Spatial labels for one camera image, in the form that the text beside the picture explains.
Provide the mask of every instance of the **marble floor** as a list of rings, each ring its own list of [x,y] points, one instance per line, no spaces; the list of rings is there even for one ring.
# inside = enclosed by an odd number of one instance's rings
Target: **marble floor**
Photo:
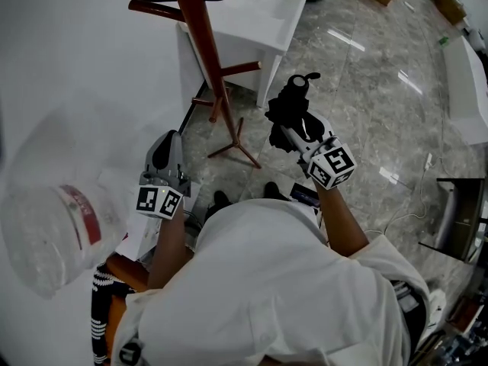
[[[393,0],[388,7],[374,0],[307,4],[268,98],[274,98],[295,72],[322,74],[311,82],[308,98],[310,107],[329,118],[358,161],[352,178],[340,186],[352,213],[364,230],[384,231],[393,218],[410,213],[422,217],[422,189],[425,217],[396,221],[386,234],[426,280],[440,283],[452,303],[471,267],[421,247],[418,241],[429,237],[440,213],[442,196],[435,179],[483,177],[485,160],[484,148],[466,145],[449,122],[448,83],[439,45],[443,36],[452,39],[460,34],[430,0]],[[284,194],[294,182],[312,186],[296,164],[296,154],[270,146],[271,124],[265,110],[255,106],[255,93],[234,87],[231,98],[235,121],[245,118],[242,141],[262,169],[254,169],[235,149],[207,159],[208,153],[230,143],[230,137],[222,118],[211,124],[209,108],[196,107],[183,138],[190,175],[202,184],[195,205],[198,215],[217,189],[237,202],[261,197],[264,184],[271,180]],[[422,177],[428,153],[433,161],[439,157],[443,161]],[[398,182],[382,176],[381,167],[397,174]]]

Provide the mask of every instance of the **plastic bottle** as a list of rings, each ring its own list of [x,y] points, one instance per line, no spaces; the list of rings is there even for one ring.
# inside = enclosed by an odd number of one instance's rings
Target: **plastic bottle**
[[[11,187],[0,226],[11,265],[41,297],[103,262],[126,234],[124,207],[100,184]]]

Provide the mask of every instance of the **white table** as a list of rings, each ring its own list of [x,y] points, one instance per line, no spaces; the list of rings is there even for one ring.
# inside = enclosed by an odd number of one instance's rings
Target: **white table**
[[[449,117],[470,145],[488,142],[488,86],[483,64],[459,37],[444,49],[449,84]]]

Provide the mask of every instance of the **person's right arm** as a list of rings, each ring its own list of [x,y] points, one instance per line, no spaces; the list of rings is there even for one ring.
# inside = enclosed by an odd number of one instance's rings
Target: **person's right arm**
[[[369,244],[338,188],[326,190],[315,183],[330,248],[349,257]]]

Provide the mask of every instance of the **black and white patterned fabric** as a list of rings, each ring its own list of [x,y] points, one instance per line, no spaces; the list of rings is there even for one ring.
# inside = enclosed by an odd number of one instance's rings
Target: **black and white patterned fabric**
[[[105,263],[97,267],[93,274],[91,290],[91,346],[95,365],[109,361],[110,357],[110,354],[107,354],[105,329],[112,296],[125,298],[132,293],[135,293],[135,290],[110,274]]]

